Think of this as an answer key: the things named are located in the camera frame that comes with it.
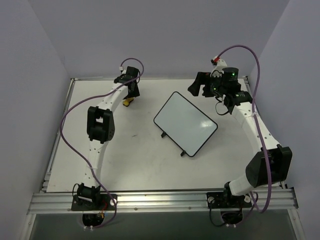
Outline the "yellow whiteboard eraser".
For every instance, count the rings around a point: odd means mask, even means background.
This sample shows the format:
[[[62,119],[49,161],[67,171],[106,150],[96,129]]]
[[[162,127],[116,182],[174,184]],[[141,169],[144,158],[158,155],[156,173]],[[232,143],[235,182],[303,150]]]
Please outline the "yellow whiteboard eraser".
[[[125,107],[129,107],[131,102],[134,101],[134,99],[135,99],[134,97],[133,98],[127,98],[127,99],[123,100],[122,105],[125,106]]]

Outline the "white whiteboard black frame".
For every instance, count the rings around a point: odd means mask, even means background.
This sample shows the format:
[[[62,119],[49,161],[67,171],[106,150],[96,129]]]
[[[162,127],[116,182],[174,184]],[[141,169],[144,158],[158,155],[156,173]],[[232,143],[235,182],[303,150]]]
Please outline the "white whiteboard black frame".
[[[194,157],[211,136],[218,124],[181,93],[174,91],[153,119],[162,131],[181,150],[182,157]]]

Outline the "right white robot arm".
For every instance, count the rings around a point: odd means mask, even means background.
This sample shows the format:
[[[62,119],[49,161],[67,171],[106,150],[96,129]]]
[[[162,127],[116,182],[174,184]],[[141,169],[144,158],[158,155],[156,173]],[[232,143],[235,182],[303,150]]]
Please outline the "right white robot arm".
[[[234,206],[240,196],[261,186],[269,186],[287,179],[293,153],[282,146],[270,133],[254,109],[254,100],[238,80],[239,70],[224,67],[221,70],[198,72],[188,91],[194,96],[216,98],[227,108],[244,130],[254,156],[245,168],[244,175],[225,184],[223,203]]]

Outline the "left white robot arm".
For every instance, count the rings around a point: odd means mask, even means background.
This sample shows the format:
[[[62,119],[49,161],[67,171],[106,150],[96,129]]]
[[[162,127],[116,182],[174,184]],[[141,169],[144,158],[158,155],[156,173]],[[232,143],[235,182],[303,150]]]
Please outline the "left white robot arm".
[[[126,99],[140,95],[136,78],[140,71],[132,66],[121,70],[112,85],[110,94],[96,106],[89,107],[87,111],[86,132],[89,138],[88,164],[84,178],[77,190],[77,196],[83,199],[83,204],[90,210],[95,210],[102,202],[101,184],[98,179],[104,154],[108,143],[115,135],[114,112],[118,105]]]

